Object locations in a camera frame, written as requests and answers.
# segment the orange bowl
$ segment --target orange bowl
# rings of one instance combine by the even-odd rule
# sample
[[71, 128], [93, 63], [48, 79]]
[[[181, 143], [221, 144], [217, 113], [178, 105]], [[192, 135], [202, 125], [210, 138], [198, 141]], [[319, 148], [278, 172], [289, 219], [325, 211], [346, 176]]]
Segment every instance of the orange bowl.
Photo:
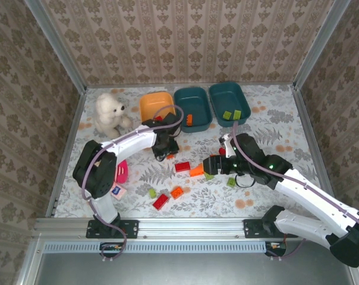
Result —
[[[144, 122], [146, 120], [153, 119], [153, 116], [159, 109], [173, 104], [173, 98], [168, 92], [156, 92], [144, 95], [140, 99], [141, 121]], [[157, 116], [161, 116], [163, 119], [168, 113], [173, 113], [175, 115], [174, 107], [162, 110]]]

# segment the stuffed toy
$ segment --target stuffed toy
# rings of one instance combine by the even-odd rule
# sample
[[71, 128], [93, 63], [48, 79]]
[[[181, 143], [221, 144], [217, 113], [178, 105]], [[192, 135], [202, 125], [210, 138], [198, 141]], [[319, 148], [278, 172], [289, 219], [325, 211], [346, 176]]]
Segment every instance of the stuffed toy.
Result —
[[115, 129], [132, 127], [132, 121], [124, 115], [125, 106], [119, 102], [115, 94], [103, 93], [96, 99], [95, 127], [109, 138], [118, 138], [120, 133]]

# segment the orange block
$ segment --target orange block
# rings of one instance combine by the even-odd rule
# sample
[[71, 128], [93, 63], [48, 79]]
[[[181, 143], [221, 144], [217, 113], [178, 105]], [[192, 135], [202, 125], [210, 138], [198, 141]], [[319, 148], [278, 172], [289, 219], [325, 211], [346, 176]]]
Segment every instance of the orange block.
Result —
[[187, 126], [193, 126], [193, 116], [192, 115], [187, 115], [186, 125]]
[[178, 197], [182, 196], [183, 193], [184, 191], [181, 187], [176, 187], [172, 192], [170, 192], [174, 199], [177, 199]]
[[199, 164], [196, 168], [190, 170], [191, 177], [202, 175], [203, 173], [203, 163]]

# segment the blue label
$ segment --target blue label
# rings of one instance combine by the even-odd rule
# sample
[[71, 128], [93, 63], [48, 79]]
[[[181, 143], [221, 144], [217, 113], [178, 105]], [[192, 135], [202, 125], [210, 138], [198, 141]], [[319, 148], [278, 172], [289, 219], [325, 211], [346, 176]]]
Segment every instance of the blue label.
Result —
[[121, 188], [119, 186], [115, 186], [114, 189], [112, 190], [112, 193], [115, 195], [118, 195], [120, 190], [121, 190]]

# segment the wallpaper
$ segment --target wallpaper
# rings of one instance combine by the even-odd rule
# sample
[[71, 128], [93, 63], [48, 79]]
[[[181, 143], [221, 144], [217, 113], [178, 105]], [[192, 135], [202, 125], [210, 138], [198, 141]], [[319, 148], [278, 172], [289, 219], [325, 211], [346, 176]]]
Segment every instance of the wallpaper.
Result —
[[87, 85], [290, 82], [332, 0], [42, 0]]
[[359, 208], [359, 0], [301, 89], [336, 196]]
[[0, 284], [49, 203], [78, 93], [23, 1], [0, 1]]

